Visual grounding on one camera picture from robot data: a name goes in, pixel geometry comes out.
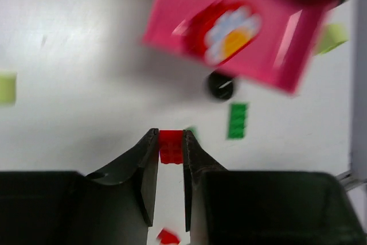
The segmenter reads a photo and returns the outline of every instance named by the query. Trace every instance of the black wheel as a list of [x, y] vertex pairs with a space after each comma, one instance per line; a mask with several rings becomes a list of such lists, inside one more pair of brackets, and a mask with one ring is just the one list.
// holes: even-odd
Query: black wheel
[[235, 80], [214, 71], [206, 80], [210, 94], [218, 100], [229, 100], [235, 91]]

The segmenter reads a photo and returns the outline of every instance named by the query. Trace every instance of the lego brick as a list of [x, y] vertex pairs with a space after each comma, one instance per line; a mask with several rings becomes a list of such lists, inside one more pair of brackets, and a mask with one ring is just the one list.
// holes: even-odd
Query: lego brick
[[182, 164], [182, 130], [159, 131], [159, 156], [163, 164]]
[[227, 139], [243, 139], [245, 137], [248, 104], [232, 103], [229, 113]]
[[169, 231], [167, 228], [164, 228], [159, 233], [157, 240], [160, 240], [161, 244], [179, 244], [181, 242], [178, 235]]
[[316, 45], [315, 54], [325, 54], [348, 40], [347, 31], [344, 25], [328, 24], [325, 26], [319, 42]]
[[[316, 31], [335, 5], [335, 0], [155, 0], [143, 42], [294, 94]], [[178, 32], [183, 22], [184, 32]], [[264, 55], [264, 49], [282, 56]]]
[[0, 104], [13, 104], [17, 94], [17, 74], [0, 72]]

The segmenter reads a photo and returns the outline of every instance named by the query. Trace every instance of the white table surface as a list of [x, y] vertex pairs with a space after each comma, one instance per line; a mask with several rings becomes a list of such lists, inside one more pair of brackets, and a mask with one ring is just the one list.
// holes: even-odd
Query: white table surface
[[[352, 36], [353, 0], [335, 9]], [[315, 57], [299, 95], [242, 81], [247, 136], [226, 141], [228, 101], [203, 88], [210, 69], [142, 46], [151, 0], [0, 0], [0, 68], [18, 72], [17, 104], [0, 107], [1, 170], [89, 173], [151, 127], [196, 126], [230, 169], [348, 170], [352, 43]], [[182, 167], [160, 165], [153, 244], [162, 227], [184, 242]]]

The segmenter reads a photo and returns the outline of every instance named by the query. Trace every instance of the red lego brick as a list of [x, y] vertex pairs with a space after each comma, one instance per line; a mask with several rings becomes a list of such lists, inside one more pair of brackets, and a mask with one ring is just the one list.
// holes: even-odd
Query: red lego brick
[[159, 131], [159, 155], [163, 164], [182, 164], [183, 130]]
[[175, 233], [168, 231], [166, 228], [159, 233], [157, 239], [161, 241], [161, 244], [179, 244], [181, 242]]

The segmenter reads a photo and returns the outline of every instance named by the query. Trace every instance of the lego stud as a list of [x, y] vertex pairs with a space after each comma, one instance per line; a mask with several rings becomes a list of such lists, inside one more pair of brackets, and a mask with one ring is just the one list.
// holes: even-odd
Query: lego stud
[[229, 100], [235, 91], [234, 78], [225, 76], [217, 71], [211, 73], [207, 79], [210, 94], [218, 100]]

